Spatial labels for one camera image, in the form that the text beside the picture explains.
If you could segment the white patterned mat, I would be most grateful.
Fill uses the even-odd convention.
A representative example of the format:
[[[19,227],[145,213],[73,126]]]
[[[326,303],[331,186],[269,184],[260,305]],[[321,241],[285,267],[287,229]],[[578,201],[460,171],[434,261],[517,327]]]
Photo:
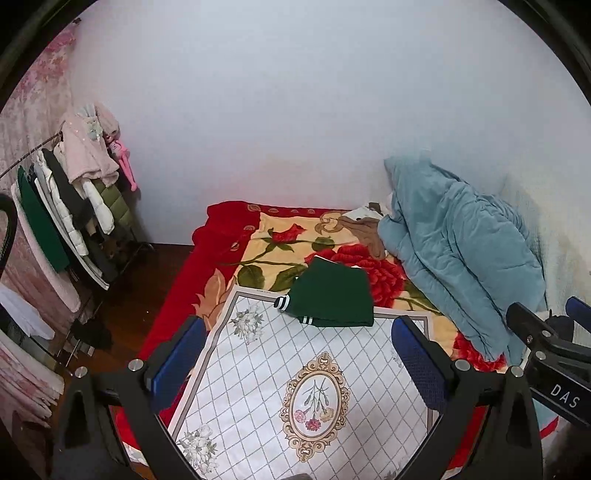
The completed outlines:
[[[273,293],[235,287],[169,425],[204,479],[393,479],[436,413],[394,348],[397,312],[370,327],[304,326]]]

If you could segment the light blue quilt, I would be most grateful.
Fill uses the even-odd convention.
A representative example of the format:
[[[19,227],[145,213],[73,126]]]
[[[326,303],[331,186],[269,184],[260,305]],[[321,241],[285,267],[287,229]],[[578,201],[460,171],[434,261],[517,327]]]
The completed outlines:
[[[378,234],[386,250],[485,360],[520,363],[525,345],[506,313],[515,302],[543,309],[546,284],[518,212],[429,160],[391,157],[385,168],[391,211]]]

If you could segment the clothes rack with garments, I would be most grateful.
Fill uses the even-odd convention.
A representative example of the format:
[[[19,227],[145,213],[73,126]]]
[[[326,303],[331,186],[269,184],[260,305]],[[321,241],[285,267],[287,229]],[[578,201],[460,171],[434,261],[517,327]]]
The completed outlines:
[[[98,101],[69,108],[59,122],[56,143],[37,155],[25,175],[36,198],[26,198],[28,218],[43,240],[52,264],[70,277],[81,308],[64,338],[48,343],[18,339],[32,354],[54,364],[71,349],[76,331],[87,329],[100,297],[118,281],[141,247],[128,199],[138,191],[130,152],[121,141],[118,120]]]

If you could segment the green white varsity jacket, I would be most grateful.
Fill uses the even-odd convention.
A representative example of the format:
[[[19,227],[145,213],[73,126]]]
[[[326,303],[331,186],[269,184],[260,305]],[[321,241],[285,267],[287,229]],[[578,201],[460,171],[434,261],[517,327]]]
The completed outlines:
[[[303,325],[318,328],[374,324],[374,301],[367,272],[322,257],[312,259],[290,291],[277,297],[273,306]]]

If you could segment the red floral blanket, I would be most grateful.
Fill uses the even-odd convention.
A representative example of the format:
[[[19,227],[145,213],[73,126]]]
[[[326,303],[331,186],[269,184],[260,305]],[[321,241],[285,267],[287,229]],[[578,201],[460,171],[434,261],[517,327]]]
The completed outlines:
[[[263,290],[273,293],[274,298],[286,295],[311,260],[322,257],[367,272],[374,320],[379,308],[410,316],[452,359],[463,359],[482,372],[504,373],[512,365],[505,359],[485,360],[454,322],[411,282],[400,260],[388,251],[384,260],[370,257],[369,250],[339,224],[342,215],[380,222],[386,214],[274,208],[242,201],[212,205],[207,210],[207,222],[193,232],[193,252],[176,277],[140,358],[147,359],[161,343],[170,340],[190,316],[204,320],[207,338],[233,288]],[[190,372],[172,404],[159,413],[169,434]]]

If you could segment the brown garment on bed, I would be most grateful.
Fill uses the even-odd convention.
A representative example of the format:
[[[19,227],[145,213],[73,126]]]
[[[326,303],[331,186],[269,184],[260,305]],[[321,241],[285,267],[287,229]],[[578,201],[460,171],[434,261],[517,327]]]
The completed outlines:
[[[352,220],[342,215],[339,224],[348,229],[369,250],[370,257],[376,260],[384,260],[387,257],[388,252],[378,235],[378,219],[365,217],[361,220]]]

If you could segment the pink floral curtain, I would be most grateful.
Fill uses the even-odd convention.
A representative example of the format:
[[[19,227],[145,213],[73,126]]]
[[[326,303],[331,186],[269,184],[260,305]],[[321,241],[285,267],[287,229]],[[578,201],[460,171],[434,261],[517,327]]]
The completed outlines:
[[[37,155],[53,146],[59,122],[72,105],[68,60],[77,27],[68,25],[41,52],[1,111],[1,191],[15,204],[18,226],[1,275],[1,310],[25,337],[54,343],[64,338],[81,308],[66,271],[52,264],[28,218],[26,198],[36,198],[25,175]],[[64,391],[62,377],[9,333],[1,334],[1,424],[13,434],[22,422],[47,427]]]

